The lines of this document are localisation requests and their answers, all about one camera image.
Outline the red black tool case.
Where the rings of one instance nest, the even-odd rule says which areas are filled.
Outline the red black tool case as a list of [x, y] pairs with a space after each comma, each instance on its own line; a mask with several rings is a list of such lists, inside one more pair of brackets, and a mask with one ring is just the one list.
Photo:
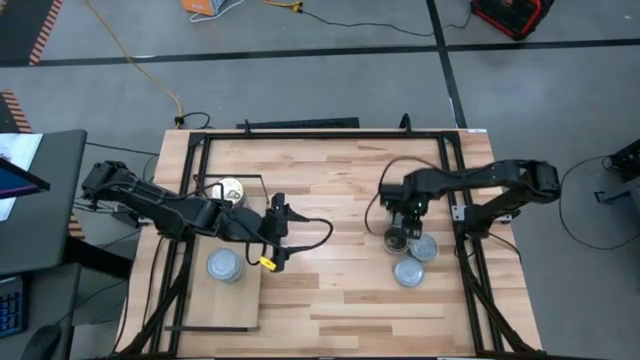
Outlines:
[[555, 0], [471, 0], [471, 12], [515, 41], [526, 39]]

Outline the gold-top blue salmon can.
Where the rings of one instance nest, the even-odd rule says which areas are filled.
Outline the gold-top blue salmon can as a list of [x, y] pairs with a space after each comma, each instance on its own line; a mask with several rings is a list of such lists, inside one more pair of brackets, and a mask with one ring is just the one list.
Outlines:
[[211, 197], [228, 201], [233, 208], [246, 208], [249, 205], [243, 184], [233, 177], [218, 180], [211, 188]]

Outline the orange box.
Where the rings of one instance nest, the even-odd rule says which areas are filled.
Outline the orange box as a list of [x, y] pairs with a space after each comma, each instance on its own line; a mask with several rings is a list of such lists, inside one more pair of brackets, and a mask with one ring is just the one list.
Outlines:
[[207, 16], [217, 15], [226, 0], [180, 0], [182, 7], [189, 12]]

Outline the dark grey desk top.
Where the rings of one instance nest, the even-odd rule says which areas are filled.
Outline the dark grey desk top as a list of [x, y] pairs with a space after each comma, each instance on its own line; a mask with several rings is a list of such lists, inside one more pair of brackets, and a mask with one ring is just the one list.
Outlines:
[[46, 133], [29, 172], [50, 184], [18, 198], [0, 222], [0, 275], [54, 267], [63, 262], [87, 132]]

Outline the monitor with blue screen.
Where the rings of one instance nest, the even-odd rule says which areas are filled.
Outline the monitor with blue screen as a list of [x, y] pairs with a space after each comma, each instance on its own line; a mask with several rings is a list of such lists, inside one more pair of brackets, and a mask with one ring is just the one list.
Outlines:
[[32, 195], [50, 190], [50, 184], [0, 157], [0, 199]]

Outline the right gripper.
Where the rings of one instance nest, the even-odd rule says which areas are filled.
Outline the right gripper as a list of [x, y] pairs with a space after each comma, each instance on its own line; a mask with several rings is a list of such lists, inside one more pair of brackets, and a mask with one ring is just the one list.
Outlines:
[[408, 239], [421, 237], [421, 217], [426, 214], [426, 195], [412, 185], [381, 184], [380, 204], [392, 214], [389, 230]]

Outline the black equipment stand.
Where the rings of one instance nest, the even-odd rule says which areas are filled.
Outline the black equipment stand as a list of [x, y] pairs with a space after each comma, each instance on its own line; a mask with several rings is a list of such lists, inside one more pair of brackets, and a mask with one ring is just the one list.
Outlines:
[[606, 156], [602, 161], [606, 170], [617, 174], [622, 182], [605, 191], [595, 192], [599, 203], [612, 203], [629, 197], [640, 208], [640, 139]]

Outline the mid grey desk top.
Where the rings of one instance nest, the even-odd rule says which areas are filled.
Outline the mid grey desk top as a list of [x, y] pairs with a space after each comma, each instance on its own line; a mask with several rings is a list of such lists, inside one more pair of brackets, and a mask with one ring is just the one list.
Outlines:
[[68, 360], [74, 334], [73, 315], [80, 277], [77, 264], [42, 269], [21, 276], [0, 277], [0, 332], [3, 313], [8, 310], [4, 297], [19, 293], [16, 306], [25, 315], [24, 330], [0, 337], [0, 360], [20, 360], [32, 336], [43, 326], [58, 324], [60, 340], [51, 360]]

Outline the white paper sheet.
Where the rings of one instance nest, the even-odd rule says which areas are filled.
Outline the white paper sheet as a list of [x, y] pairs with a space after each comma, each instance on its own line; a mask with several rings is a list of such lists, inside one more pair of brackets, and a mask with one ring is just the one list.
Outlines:
[[[30, 172], [42, 137], [42, 134], [1, 133], [0, 157]], [[17, 198], [0, 199], [0, 222], [9, 218]]]

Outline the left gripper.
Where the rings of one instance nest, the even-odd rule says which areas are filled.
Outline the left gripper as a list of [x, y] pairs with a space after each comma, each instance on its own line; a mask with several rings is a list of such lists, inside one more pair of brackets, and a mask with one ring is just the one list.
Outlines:
[[279, 273], [285, 269], [285, 262], [291, 253], [306, 251], [306, 246], [287, 245], [286, 250], [282, 239], [288, 235], [288, 220], [292, 222], [308, 223], [309, 219], [292, 209], [285, 203], [284, 193], [275, 193], [271, 198], [271, 205], [262, 219], [259, 234], [272, 247], [270, 261], [275, 265], [273, 272]]

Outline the black aluminium table frame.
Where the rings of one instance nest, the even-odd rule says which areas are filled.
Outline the black aluminium table frame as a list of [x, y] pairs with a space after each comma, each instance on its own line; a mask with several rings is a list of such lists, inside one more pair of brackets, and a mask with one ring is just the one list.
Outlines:
[[394, 257], [381, 244], [385, 211], [372, 206], [378, 181], [400, 180], [423, 161], [454, 166], [455, 151], [473, 167], [493, 159], [486, 134], [440, 131], [434, 137], [398, 130], [236, 130], [199, 136], [168, 131], [152, 171], [154, 181], [190, 192], [195, 174], [239, 174], [262, 209], [267, 195], [286, 194], [309, 219], [289, 228], [289, 240], [309, 251], [283, 272], [253, 266], [238, 285], [211, 279], [204, 263], [218, 246], [196, 244], [183, 321], [186, 332], [163, 328], [157, 347], [181, 357], [323, 358], [470, 356], [474, 352], [447, 200], [433, 202], [424, 225], [440, 252], [424, 283], [400, 286]]

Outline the black flat bar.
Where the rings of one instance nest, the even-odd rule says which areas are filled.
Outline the black flat bar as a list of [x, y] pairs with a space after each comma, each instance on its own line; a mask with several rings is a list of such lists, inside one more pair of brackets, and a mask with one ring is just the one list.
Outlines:
[[359, 128], [358, 117], [324, 118], [309, 120], [290, 120], [274, 122], [249, 122], [238, 123], [237, 129], [306, 129], [306, 128]]

